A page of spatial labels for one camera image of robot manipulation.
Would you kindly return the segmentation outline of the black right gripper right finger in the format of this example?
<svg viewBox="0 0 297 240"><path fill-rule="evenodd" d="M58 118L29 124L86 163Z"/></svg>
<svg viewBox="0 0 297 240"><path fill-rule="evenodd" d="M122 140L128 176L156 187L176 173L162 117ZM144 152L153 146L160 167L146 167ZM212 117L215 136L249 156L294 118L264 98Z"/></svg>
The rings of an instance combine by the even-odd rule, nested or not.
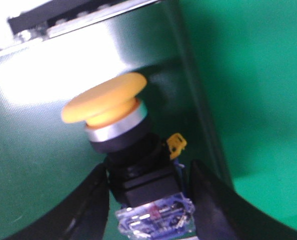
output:
<svg viewBox="0 0 297 240"><path fill-rule="evenodd" d="M191 161L189 185L200 240L297 240L297 230L250 204L200 160Z"/></svg>

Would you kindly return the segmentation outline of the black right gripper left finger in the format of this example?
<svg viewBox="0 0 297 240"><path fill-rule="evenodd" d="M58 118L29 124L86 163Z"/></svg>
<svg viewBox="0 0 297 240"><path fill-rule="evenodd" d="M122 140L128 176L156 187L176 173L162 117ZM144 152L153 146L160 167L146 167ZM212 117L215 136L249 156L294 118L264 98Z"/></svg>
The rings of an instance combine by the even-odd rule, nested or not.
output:
<svg viewBox="0 0 297 240"><path fill-rule="evenodd" d="M104 164L60 204L7 240L102 240L109 214L109 186Z"/></svg>

